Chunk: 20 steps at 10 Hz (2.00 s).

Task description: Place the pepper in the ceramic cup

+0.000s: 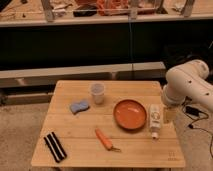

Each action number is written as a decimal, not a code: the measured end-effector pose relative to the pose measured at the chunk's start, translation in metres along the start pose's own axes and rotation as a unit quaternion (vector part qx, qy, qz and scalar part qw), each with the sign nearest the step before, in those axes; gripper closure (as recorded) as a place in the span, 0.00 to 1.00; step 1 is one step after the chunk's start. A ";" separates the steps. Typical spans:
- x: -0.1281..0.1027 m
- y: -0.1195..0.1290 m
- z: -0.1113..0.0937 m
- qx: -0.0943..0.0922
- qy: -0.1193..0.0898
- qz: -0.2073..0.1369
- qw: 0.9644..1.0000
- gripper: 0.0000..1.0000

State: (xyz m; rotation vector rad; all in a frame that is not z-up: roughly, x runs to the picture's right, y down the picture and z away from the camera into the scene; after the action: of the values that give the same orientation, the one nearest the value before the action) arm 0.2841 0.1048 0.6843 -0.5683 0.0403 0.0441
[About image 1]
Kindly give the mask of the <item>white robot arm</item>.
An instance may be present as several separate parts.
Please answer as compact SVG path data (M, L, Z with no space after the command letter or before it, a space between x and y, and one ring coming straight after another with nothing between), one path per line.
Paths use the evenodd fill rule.
M213 113L213 85L206 81L208 76L209 67L202 60L191 60L166 72L167 84L163 86L161 93L161 100L165 105L165 123L170 123L175 118L177 108L186 98Z

